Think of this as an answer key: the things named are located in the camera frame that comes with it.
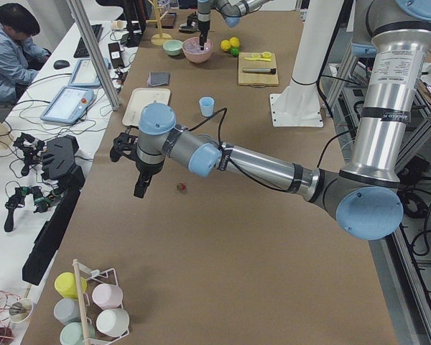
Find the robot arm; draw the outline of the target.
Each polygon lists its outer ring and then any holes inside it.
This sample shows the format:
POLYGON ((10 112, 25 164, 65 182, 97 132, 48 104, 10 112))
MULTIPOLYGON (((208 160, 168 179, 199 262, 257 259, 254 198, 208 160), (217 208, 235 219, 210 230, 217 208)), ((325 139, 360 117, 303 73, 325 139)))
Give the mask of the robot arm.
POLYGON ((258 10, 267 2, 269 2, 269 0, 248 0, 237 1, 235 4, 232 4, 230 1, 226 0, 197 0, 200 49, 203 50, 208 40, 210 16, 213 9, 224 18, 229 27, 234 27, 239 23, 241 17, 258 10))
POLYGON ((285 162, 243 147, 195 135, 163 103, 139 118, 135 195, 143 197, 154 174, 171 158, 190 172, 238 170, 273 190, 301 195, 327 211, 350 235, 383 238, 400 225, 395 165, 431 48, 431 1, 358 1, 353 38, 374 45, 376 57, 360 115, 351 161, 339 172, 285 162))

